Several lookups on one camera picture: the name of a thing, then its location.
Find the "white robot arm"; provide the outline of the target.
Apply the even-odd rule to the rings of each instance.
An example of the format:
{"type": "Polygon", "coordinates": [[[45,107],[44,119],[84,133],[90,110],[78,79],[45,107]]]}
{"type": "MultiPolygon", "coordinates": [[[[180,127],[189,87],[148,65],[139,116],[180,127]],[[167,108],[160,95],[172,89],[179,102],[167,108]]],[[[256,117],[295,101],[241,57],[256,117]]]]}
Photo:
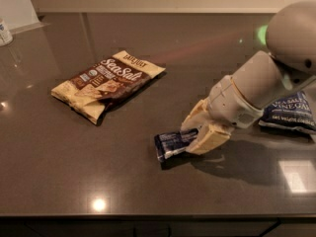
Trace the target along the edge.
{"type": "Polygon", "coordinates": [[[222,145],[234,129],[258,120],[268,105],[315,81],[316,2],[297,2],[276,13],[266,44],[267,51],[224,76],[188,114],[181,129],[198,130],[188,152],[200,155],[222,145]]]}

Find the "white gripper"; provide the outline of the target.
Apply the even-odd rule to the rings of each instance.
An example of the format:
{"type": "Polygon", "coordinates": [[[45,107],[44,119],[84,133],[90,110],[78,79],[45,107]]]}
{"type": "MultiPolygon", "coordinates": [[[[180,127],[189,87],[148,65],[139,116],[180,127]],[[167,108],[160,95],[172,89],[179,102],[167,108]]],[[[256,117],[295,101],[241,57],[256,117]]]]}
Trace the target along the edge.
{"type": "Polygon", "coordinates": [[[263,112],[242,96],[230,75],[224,76],[211,88],[208,99],[200,100],[182,122],[181,130],[198,130],[186,151],[201,155],[219,147],[230,139],[233,127],[248,128],[263,112]]]}

